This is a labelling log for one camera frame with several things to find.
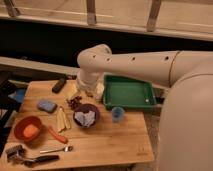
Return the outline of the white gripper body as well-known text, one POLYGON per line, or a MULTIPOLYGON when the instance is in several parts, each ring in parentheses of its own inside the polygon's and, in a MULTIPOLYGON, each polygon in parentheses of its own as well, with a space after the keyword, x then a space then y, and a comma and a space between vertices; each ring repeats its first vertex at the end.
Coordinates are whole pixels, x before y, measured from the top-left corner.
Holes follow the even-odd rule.
POLYGON ((80 69, 77 73, 77 84, 80 90, 93 91, 98 83, 101 74, 96 72, 89 72, 80 69))

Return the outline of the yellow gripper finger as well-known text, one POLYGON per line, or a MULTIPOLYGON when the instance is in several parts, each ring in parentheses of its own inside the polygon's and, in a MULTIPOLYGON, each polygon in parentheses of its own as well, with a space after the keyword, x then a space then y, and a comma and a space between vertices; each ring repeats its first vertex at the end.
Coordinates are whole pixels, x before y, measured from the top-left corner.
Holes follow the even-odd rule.
POLYGON ((97 101, 101 101, 104 93, 104 85, 102 83, 98 83, 95 89, 95 99, 97 101))
POLYGON ((78 96, 80 94, 80 90, 78 89, 78 87, 76 86, 76 84, 72 84, 67 91, 67 99, 68 100, 72 100, 73 98, 75 98, 76 96, 78 96))

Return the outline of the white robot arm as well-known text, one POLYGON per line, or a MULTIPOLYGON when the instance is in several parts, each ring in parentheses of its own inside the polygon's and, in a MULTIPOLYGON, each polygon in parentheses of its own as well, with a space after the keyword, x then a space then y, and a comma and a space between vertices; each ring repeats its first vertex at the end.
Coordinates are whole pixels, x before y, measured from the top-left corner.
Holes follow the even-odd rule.
POLYGON ((114 54, 105 44, 81 51, 80 90, 92 92, 109 73, 166 91, 156 171, 213 171, 213 50, 114 54))

